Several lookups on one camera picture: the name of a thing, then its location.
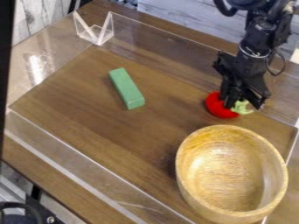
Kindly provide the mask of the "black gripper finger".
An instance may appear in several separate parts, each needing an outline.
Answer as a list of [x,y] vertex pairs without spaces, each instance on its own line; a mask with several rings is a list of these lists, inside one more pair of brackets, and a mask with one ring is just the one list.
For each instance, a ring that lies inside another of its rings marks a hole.
[[223,76],[223,80],[221,83],[221,90],[219,90],[219,98],[222,100],[230,99],[231,89],[233,89],[233,83],[230,81],[230,78],[227,76]]
[[231,86],[229,88],[229,92],[226,95],[226,100],[225,100],[225,107],[227,109],[231,109],[237,103],[238,100],[243,98],[243,88]]

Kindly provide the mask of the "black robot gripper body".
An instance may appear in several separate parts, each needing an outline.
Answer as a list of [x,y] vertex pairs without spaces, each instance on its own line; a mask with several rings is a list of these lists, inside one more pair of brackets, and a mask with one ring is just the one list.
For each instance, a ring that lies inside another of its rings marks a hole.
[[233,86],[243,88],[243,98],[239,101],[247,100],[257,109],[261,109],[271,96],[265,80],[266,62],[243,53],[233,56],[219,52],[213,66],[222,75],[222,79],[227,76]]

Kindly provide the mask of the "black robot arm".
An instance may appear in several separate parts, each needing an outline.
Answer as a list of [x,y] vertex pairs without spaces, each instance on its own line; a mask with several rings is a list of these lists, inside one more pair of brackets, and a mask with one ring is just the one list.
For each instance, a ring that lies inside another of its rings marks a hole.
[[246,35],[238,44],[238,54],[219,52],[214,68],[222,75],[219,99],[225,108],[233,109],[238,101],[247,100],[261,109],[271,93],[265,74],[274,57],[282,53],[278,47],[291,35],[295,0],[214,0],[219,12],[233,17],[238,11],[247,12]]

